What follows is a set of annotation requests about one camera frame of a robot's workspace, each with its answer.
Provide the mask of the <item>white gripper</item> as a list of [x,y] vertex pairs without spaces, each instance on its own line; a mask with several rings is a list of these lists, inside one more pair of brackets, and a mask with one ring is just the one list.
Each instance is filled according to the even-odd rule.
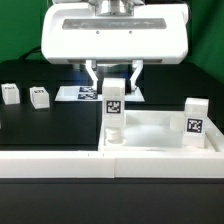
[[188,6],[151,4],[136,6],[132,16],[97,16],[88,3],[55,4],[45,15],[41,49],[53,64],[85,62],[97,89],[97,62],[132,61],[131,90],[143,61],[178,64],[187,55]]

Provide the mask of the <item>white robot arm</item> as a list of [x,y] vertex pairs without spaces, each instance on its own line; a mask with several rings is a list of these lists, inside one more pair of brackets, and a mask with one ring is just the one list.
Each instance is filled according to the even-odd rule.
[[179,64],[188,53],[185,3],[144,0],[52,0],[41,51],[52,64],[83,63],[99,86],[99,64],[130,63],[135,84],[145,63]]

